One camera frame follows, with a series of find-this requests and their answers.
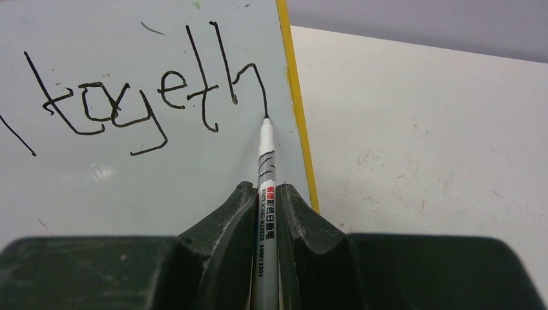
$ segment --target gray wall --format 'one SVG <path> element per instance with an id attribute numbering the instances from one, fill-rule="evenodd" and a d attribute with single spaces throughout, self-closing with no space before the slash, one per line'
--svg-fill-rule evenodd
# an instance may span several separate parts
<path id="1" fill-rule="evenodd" d="M 548 0 L 288 0 L 295 26 L 548 63 Z"/>

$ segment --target handwritten word togeth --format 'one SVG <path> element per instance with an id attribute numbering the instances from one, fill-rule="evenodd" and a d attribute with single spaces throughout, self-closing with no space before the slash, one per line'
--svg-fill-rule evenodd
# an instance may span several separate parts
<path id="1" fill-rule="evenodd" d="M 263 102 L 264 102 L 264 112 L 265 112 L 265 115 L 268 114 L 267 103 L 266 103 L 266 92 L 264 90 L 264 85 L 262 84 L 260 74 L 258 72 L 256 64 L 248 63 L 240 71 L 238 71 L 238 73 L 236 74 L 236 78 L 234 80 L 232 80 L 231 76 L 230 76 L 230 69 L 229 69 L 228 61 L 226 59 L 226 54 L 224 52 L 223 42 L 222 42 L 222 38 L 221 38 L 221 35 L 220 35 L 220 31 L 219 31 L 219 27 L 217 25 L 217 22 L 210 21 L 209 24 L 215 28 L 215 32 L 216 32 L 216 36 L 217 36 L 217 40 L 218 40 L 218 44 L 219 44 L 219 49 L 220 49 L 220 54 L 221 54 L 223 62 L 224 62 L 224 68 L 225 68 L 225 71 L 226 71 L 226 77 L 227 77 L 227 82 L 228 82 L 228 85 L 229 85 L 229 91 L 230 91 L 230 96 L 231 96 L 232 103 L 235 104 L 235 105 L 238 103 L 238 98 L 235 94 L 233 85 L 236 85 L 238 83 L 238 81 L 240 80 L 240 76 L 243 73 L 245 73 L 249 68 L 253 68 L 253 70 L 255 72 L 255 77 L 257 78 L 258 85 L 260 86 L 260 89 L 262 91 L 262 98 L 263 98 Z M 207 84 L 207 79 L 205 77 L 206 75 L 204 73 L 204 68 L 202 66 L 202 62 L 200 61 L 200 55 L 198 53 L 198 49 L 196 48 L 196 44 L 194 42 L 190 27 L 188 25 L 186 26 L 186 30 L 187 30 L 188 38 L 190 40 L 190 44 L 192 45 L 192 49 L 194 50 L 194 55 L 195 55 L 195 58 L 196 58 L 196 62 L 198 63 L 198 68 L 200 69 L 200 74 L 202 76 L 202 82 L 203 82 L 203 85 L 204 85 L 203 90 L 201 90 L 199 92 L 192 93 L 190 95 L 187 95 L 187 100 L 189 101 L 189 100 L 193 99 L 195 96 L 201 96 L 202 97 L 202 122 L 204 123 L 204 126 L 208 130 L 210 130 L 211 132 L 218 132 L 219 131 L 218 124 L 214 123 L 213 127 L 212 127 L 212 126 L 209 125 L 209 123 L 206 120 L 206 110 L 205 110 L 206 109 L 205 108 L 206 104 L 205 103 L 206 103 L 207 93 L 214 90 L 214 89 L 219 88 L 219 86 L 217 84 L 213 85 L 213 86 L 209 86 Z M 116 99 L 114 99 L 111 96 L 110 92 L 107 90 L 105 85 L 100 81 L 95 81 L 95 82 L 92 82 L 92 83 L 84 83 L 84 84 L 78 85 L 78 88 L 82 89 L 81 98 L 82 98 L 83 110 L 84 110 L 84 114 L 85 114 L 86 118 L 89 119 L 90 121 L 95 121 L 95 122 L 98 122 L 98 123 L 101 124 L 101 129 L 98 129 L 98 130 L 94 130 L 94 131 L 81 131 L 81 130 L 78 130 L 70 122 L 70 120 L 66 117 L 66 115 L 64 115 L 63 111 L 61 111 L 61 109 L 57 105 L 57 103 L 59 103 L 60 101 L 63 101 L 67 98 L 71 98 L 72 96 L 74 96 L 74 91 L 71 88 L 66 87 L 66 90 L 68 91 L 68 94 L 65 94 L 65 95 L 57 97 L 57 98 L 52 98 L 50 96 L 48 90 L 46 89 L 46 86 L 44 85 L 44 82 L 40 78 L 38 70 L 36 69 L 34 63 L 32 62 L 29 54 L 25 51 L 24 55 L 26 57 L 26 60 L 28 61 L 28 64 L 29 64 L 32 72 L 34 73 L 34 76 L 36 77 L 36 80 L 37 80 L 40 88 L 42 89 L 42 92 L 44 93 L 44 95 L 47 99 L 46 103 L 44 103 L 42 105 L 42 107 L 45 110 L 47 110 L 48 112 L 50 112 L 50 115 L 54 115 L 56 113 L 75 134 L 82 135 L 82 136 L 93 136 L 93 135 L 101 134 L 101 133 L 105 132 L 105 125 L 103 123 L 106 122 L 106 121 L 110 121 L 112 123 L 112 125 L 114 125 L 116 128 L 125 128 L 125 127 L 129 127 L 131 125 L 135 125 L 137 123 L 141 123 L 143 121 L 148 121 L 148 120 L 152 119 L 152 121 L 156 125 L 158 131 L 162 135 L 163 141 L 155 147 L 151 147 L 151 148 L 144 149 L 144 150 L 141 149 L 138 152 L 130 152 L 129 154 L 131 156 L 141 155 L 141 154 L 144 154 L 144 153 L 147 153 L 147 152 L 151 152 L 153 150 L 161 149 L 162 147 L 164 147 L 167 144 L 167 135 L 163 131 L 162 126 L 158 122 L 158 119 L 154 115 L 154 110 L 152 109 L 152 107 L 149 103 L 149 100 L 147 99 L 147 96 L 145 95 L 145 92 L 141 89 L 139 90 L 139 93 L 140 93 L 141 98 L 143 100 L 143 104 L 145 105 L 147 115 L 144 118 L 134 119 L 134 120 L 126 122 L 126 123 L 118 123 L 116 121 L 116 118 L 120 115 L 120 113 L 122 113 L 122 110 L 120 108 L 120 102 L 121 102 L 124 94 L 126 93 L 127 89 L 129 89 L 131 87 L 129 83 L 124 84 L 124 86 L 120 90 L 120 93 L 118 94 L 118 96 L 116 96 Z M 175 76 L 178 79 L 180 79 L 181 80 L 180 84 L 177 85 L 177 86 L 173 86 L 173 87 L 165 87 L 165 80 L 169 76 Z M 159 93 L 160 97 L 162 98 L 162 101 L 168 107 L 171 107 L 173 109 L 184 109 L 185 108 L 184 105 L 175 105 L 175 104 L 171 103 L 166 98 L 165 95 L 168 92 L 173 92 L 173 91 L 179 90 L 181 88 L 185 88 L 186 86 L 187 86 L 187 83 L 186 83 L 186 80 L 185 80 L 184 76 L 181 73 L 177 72 L 177 71 L 170 70 L 170 71 L 167 71 L 162 76 L 162 78 L 160 79 L 160 88 L 158 89 L 158 93 Z M 110 116 L 103 117 L 103 118 L 96 118 L 96 117 L 93 117 L 93 116 L 90 115 L 90 113 L 89 113 L 89 104 L 87 102 L 87 93 L 91 89 L 94 89 L 94 88 L 100 88 L 102 90 L 102 92 L 104 93 L 105 97 L 108 99 L 108 101 L 110 103 L 110 106 L 111 106 Z M 36 156 L 36 153 L 8 125 L 8 123 L 4 120 L 4 118 L 2 118 L 1 115 L 0 115 L 0 120 L 2 121 L 4 126 L 7 129 L 9 129 L 10 132 L 13 135 L 15 135 L 21 141 L 21 143 L 24 144 L 27 147 L 28 150 L 31 151 L 32 155 Z"/>

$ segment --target white marker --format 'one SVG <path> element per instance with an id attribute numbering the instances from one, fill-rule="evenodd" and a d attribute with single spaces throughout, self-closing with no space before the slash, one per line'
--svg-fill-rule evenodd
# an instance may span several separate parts
<path id="1" fill-rule="evenodd" d="M 278 236 L 274 132 L 268 114 L 260 128 L 257 180 L 257 242 L 253 266 L 253 307 L 278 310 Z"/>

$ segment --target yellow board frame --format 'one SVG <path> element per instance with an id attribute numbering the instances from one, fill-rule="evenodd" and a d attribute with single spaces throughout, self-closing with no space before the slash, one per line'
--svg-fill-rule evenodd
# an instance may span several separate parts
<path id="1" fill-rule="evenodd" d="M 293 97 L 293 113 L 297 120 L 299 128 L 300 146 L 302 148 L 302 157 L 304 160 L 304 170 L 308 181 L 308 192 L 310 193 L 310 202 L 312 209 L 320 213 L 318 206 L 318 194 L 316 192 L 316 181 L 314 179 L 314 169 L 312 168 L 312 156 L 310 154 L 310 144 L 308 143 L 308 132 L 306 130 L 306 121 L 304 120 L 304 108 L 302 107 L 302 98 L 300 96 L 299 75 L 297 73 L 297 62 L 295 60 L 295 50 L 293 49 L 293 39 L 291 38 L 291 25 L 288 6 L 286 0 L 276 0 L 278 6 L 278 17 L 280 18 L 280 28 L 286 50 L 286 61 L 288 63 L 288 83 Z"/>

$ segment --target white table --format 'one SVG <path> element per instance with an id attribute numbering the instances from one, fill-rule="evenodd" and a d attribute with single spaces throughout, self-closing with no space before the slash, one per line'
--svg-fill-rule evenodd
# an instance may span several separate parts
<path id="1" fill-rule="evenodd" d="M 548 65 L 292 31 L 321 214 L 501 239 L 548 296 Z"/>

